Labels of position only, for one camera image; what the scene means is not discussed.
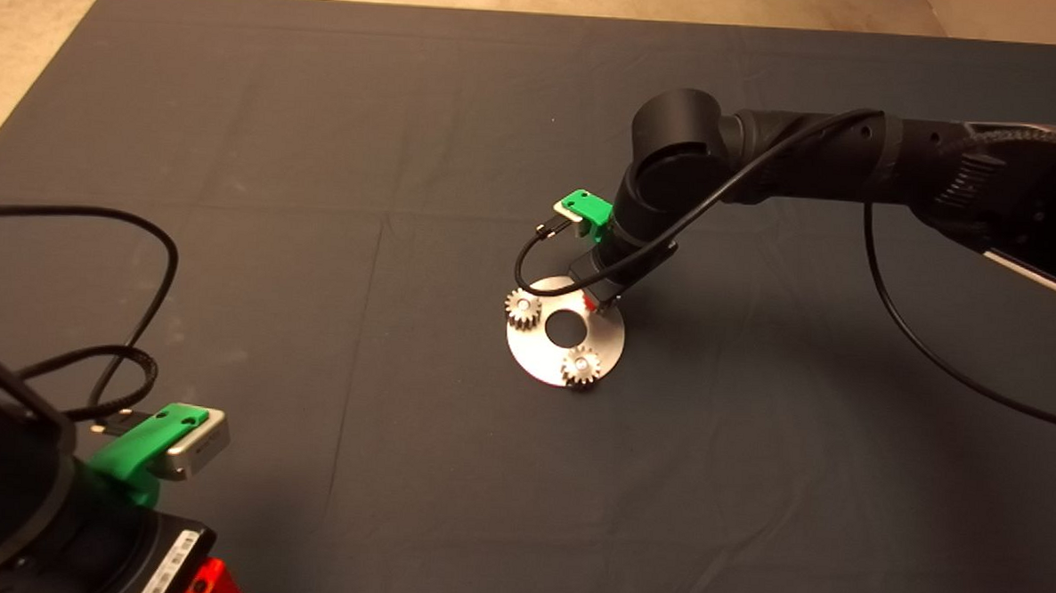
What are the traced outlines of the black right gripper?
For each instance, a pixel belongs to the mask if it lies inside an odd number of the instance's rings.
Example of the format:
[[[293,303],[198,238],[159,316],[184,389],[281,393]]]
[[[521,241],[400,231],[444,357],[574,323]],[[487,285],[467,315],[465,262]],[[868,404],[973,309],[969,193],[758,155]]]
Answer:
[[[645,252],[645,246],[631,240],[608,232],[607,235],[584,254],[579,255],[568,266],[569,278],[577,282],[597,274],[602,279],[582,288],[582,302],[589,312],[598,312],[600,307],[609,307],[618,296],[638,284],[652,270],[668,261],[678,249],[678,243],[671,240]]]

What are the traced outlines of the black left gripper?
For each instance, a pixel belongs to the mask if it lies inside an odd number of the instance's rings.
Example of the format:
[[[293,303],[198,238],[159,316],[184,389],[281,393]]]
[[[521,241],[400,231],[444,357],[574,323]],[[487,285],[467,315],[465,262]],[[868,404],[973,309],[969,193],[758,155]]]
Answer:
[[[242,593],[226,563],[208,556],[215,542],[196,519],[132,509],[75,536],[56,593]]]

